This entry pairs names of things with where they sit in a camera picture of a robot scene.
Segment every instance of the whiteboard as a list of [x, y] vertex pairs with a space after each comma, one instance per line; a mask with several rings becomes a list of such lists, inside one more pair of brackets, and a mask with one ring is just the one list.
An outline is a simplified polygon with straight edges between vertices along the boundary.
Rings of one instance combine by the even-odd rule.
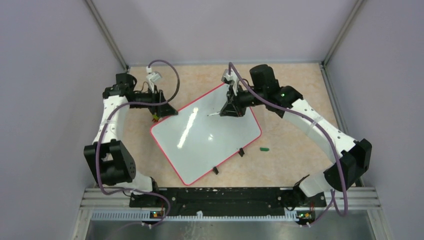
[[153, 125], [150, 133], [185, 185], [191, 185], [254, 140], [262, 130], [250, 108], [243, 117], [209, 114], [227, 101], [221, 84]]

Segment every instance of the beige tabletop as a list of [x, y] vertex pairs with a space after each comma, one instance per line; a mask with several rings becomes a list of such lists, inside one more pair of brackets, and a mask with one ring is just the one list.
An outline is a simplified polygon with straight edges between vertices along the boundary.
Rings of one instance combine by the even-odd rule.
[[[251, 82], [249, 70], [256, 64], [236, 64], [243, 78]], [[274, 69], [280, 86], [290, 85], [298, 90], [309, 104], [336, 126], [320, 67], [317, 63], [269, 64]], [[177, 110], [221, 84], [227, 65], [176, 66], [181, 84], [171, 102]], [[157, 83], [168, 99], [176, 87], [176, 77], [167, 66], [152, 66], [163, 79]], [[132, 67], [130, 74], [138, 79], [140, 90], [146, 79], [146, 67]], [[238, 154], [219, 165], [219, 174], [209, 172], [191, 187], [289, 187], [302, 177], [322, 171], [330, 160], [291, 123], [263, 105], [253, 107], [262, 128], [262, 136]], [[165, 155], [150, 135], [152, 115], [147, 109], [130, 109], [125, 120], [123, 142], [134, 158], [138, 171], [153, 177], [160, 187], [185, 187]], [[269, 151], [260, 151], [260, 147]]]

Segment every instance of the white wall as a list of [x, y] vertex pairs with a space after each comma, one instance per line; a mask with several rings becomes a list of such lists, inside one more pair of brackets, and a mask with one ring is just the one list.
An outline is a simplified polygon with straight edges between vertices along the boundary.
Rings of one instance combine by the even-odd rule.
[[71, 237], [120, 71], [82, 0], [0, 1], [0, 239]]
[[396, 239], [422, 239], [424, 1], [370, 0], [329, 65], [349, 132], [373, 145], [376, 186]]
[[94, 0], [129, 65], [322, 61], [356, 0]]

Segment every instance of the cable connector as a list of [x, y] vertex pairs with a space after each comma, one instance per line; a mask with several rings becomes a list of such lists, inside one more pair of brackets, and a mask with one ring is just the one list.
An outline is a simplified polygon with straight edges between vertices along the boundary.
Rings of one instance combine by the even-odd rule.
[[237, 96], [237, 91], [239, 90], [240, 79], [237, 77], [235, 71], [231, 71], [231, 73], [229, 74], [228, 69], [225, 69], [224, 73], [222, 74], [221, 81], [223, 83], [231, 85], [232, 91], [234, 92], [234, 95]]
[[160, 80], [162, 78], [161, 74], [157, 71], [149, 73], [149, 75], [146, 76], [148, 87], [153, 92], [155, 90], [155, 82]]

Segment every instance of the gray floor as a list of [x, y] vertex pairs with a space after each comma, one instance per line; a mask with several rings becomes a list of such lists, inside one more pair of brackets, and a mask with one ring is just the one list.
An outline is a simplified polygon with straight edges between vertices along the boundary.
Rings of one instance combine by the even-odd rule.
[[341, 218], [327, 213], [311, 228], [284, 222], [165, 222], [152, 230], [128, 221], [92, 221], [86, 240], [374, 240], [366, 211], [350, 211]]

